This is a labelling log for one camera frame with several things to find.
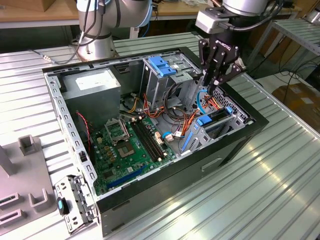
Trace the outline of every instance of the cardboard box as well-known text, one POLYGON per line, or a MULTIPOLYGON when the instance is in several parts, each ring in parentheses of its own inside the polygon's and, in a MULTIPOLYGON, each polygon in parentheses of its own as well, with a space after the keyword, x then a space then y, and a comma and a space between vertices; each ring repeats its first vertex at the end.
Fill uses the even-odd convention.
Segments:
POLYGON ((45 12, 55 0, 0 0, 0 4, 45 12))
MULTIPOLYGON (((274 90, 272 95, 283 101, 287 86, 274 90)), ((320 133, 320 92, 303 83, 289 85, 285 105, 320 133)))

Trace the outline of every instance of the gray plastic holder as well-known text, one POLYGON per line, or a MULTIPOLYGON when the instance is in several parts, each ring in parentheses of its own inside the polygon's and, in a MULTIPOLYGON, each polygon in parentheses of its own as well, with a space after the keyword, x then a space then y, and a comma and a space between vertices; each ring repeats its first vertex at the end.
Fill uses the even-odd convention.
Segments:
POLYGON ((38 137, 0 146, 0 183, 0 236, 57 208, 38 137))

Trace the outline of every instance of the yellow wire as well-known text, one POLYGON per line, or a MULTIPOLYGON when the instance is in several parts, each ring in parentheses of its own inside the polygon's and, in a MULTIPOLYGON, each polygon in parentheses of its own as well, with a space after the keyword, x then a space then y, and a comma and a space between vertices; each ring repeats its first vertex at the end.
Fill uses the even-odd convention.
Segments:
POLYGON ((219 108, 221 108, 220 107, 220 105, 216 102, 216 100, 212 97, 212 100, 214 101, 214 103, 219 107, 219 108))
POLYGON ((138 101, 138 98, 136 97, 135 100, 134 100, 134 105, 133 105, 133 107, 131 108, 130 111, 127 111, 128 114, 131 114, 131 113, 133 113, 133 112, 136 110, 137 101, 138 101))

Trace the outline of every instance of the motherboard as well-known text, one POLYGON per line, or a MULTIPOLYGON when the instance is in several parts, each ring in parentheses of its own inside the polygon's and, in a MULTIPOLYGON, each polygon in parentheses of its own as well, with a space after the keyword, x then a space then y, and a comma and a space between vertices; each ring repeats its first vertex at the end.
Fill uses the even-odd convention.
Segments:
POLYGON ((158 135, 148 117, 136 122, 114 119, 93 132, 96 194, 102 195, 174 160, 174 152, 158 135))

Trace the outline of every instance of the gripper logo text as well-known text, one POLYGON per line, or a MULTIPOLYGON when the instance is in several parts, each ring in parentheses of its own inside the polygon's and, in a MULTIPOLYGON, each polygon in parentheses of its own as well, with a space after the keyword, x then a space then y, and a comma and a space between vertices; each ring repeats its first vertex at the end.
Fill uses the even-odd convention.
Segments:
POLYGON ((218 40, 218 43, 220 44, 220 45, 222 45, 222 46, 224 46, 226 49, 228 49, 229 51, 231 50, 231 47, 229 47, 227 44, 225 44, 225 43, 223 43, 223 42, 220 42, 219 40, 218 40))

